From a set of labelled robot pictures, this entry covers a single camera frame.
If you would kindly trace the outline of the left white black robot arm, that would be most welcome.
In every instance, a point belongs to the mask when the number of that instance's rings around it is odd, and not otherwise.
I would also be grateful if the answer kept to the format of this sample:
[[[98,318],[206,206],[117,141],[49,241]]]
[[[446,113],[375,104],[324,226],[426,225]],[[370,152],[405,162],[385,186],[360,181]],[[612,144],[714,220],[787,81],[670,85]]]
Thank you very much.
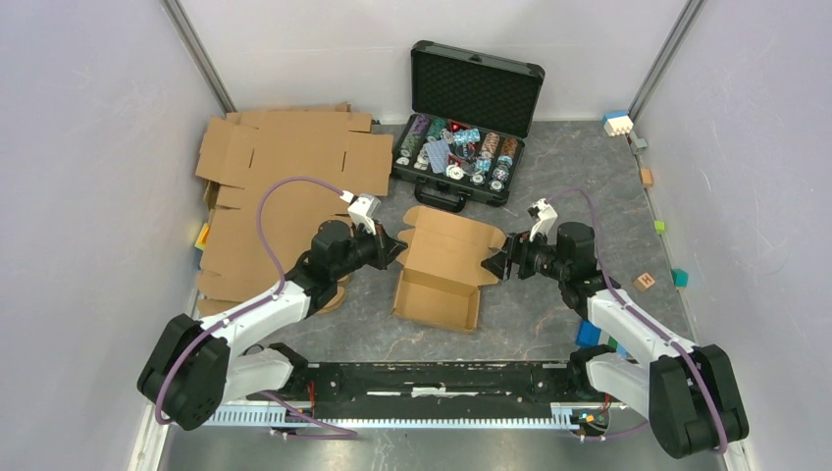
[[[138,391],[155,406],[156,421],[190,431],[228,401],[261,392],[301,397],[308,374],[286,354],[271,347],[245,351],[322,310],[345,276],[365,266],[385,270],[406,247],[377,221],[328,221],[273,287],[201,321],[186,314],[171,319],[137,379]]]

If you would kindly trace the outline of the brown cardboard box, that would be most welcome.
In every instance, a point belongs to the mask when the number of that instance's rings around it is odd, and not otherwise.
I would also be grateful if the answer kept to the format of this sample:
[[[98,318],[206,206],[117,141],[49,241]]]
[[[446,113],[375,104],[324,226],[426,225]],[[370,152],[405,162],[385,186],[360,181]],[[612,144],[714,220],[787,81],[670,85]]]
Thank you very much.
[[[498,228],[428,206],[414,206],[398,234],[407,248],[392,315],[429,327],[469,334],[478,326],[481,288],[498,277],[481,266],[505,242]]]

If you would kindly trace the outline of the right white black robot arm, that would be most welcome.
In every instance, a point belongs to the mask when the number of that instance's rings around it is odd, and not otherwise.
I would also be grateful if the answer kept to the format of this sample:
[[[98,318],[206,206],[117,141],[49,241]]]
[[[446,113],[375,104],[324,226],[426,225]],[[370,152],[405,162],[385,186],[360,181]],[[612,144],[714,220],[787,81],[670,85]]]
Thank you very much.
[[[723,452],[751,431],[727,352],[697,345],[661,325],[605,272],[596,234],[583,223],[558,226],[554,243],[535,231],[513,233],[482,267],[506,280],[541,275],[556,281],[563,302],[610,335],[609,345],[582,347],[569,359],[569,392],[580,400],[607,393],[642,415],[673,458]]]

